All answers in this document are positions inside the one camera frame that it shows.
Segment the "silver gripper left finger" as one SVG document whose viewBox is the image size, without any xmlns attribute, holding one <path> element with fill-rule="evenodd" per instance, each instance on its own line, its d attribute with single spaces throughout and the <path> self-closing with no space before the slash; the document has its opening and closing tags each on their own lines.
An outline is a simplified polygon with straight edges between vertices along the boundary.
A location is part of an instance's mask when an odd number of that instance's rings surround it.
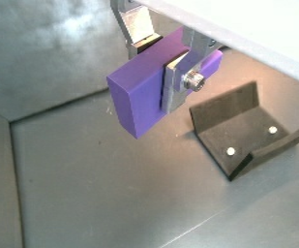
<svg viewBox="0 0 299 248">
<path fill-rule="evenodd" d="M 154 33 L 149 9 L 134 0 L 109 0 L 109 7 L 117 21 L 128 50 L 128 58 L 132 59 L 161 36 Z"/>
</svg>

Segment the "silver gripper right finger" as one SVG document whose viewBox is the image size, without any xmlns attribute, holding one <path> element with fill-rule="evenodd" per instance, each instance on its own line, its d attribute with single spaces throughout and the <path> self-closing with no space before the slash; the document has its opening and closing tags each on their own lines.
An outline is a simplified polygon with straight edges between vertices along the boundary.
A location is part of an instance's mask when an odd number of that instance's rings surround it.
<svg viewBox="0 0 299 248">
<path fill-rule="evenodd" d="M 181 43 L 186 50 L 164 69 L 161 109 L 166 113 L 184 103 L 189 90 L 201 89 L 206 79 L 200 72 L 201 63 L 217 51 L 217 42 L 186 26 L 182 27 Z"/>
</svg>

